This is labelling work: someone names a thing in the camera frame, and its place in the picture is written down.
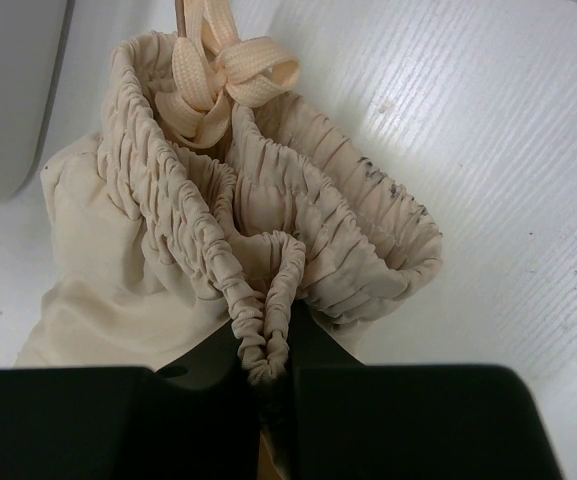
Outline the beige trousers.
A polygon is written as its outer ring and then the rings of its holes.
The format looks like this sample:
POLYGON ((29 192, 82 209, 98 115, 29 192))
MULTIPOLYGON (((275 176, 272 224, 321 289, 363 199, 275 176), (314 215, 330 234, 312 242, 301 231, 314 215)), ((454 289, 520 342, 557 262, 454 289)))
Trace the beige trousers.
POLYGON ((100 129, 41 173, 59 278, 20 367, 160 368, 225 324, 279 475, 291 306, 347 350, 426 286, 426 208, 294 92, 298 59, 242 40, 225 1, 182 1, 178 34, 112 59, 100 129))

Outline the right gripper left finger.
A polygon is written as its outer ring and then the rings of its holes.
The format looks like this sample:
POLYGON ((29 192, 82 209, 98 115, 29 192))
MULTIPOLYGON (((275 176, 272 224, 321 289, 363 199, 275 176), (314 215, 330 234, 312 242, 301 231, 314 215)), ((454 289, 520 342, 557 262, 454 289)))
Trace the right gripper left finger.
POLYGON ((158 370, 0 370, 0 479, 253 479, 256 408, 223 326, 158 370))

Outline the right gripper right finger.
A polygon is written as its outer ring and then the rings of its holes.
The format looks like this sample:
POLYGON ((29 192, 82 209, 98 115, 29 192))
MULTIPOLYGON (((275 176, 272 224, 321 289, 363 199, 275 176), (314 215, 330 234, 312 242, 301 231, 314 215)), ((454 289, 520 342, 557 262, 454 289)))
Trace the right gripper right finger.
POLYGON ((296 479, 558 479, 533 396, 493 364, 368 366, 303 302, 289 332, 296 479))

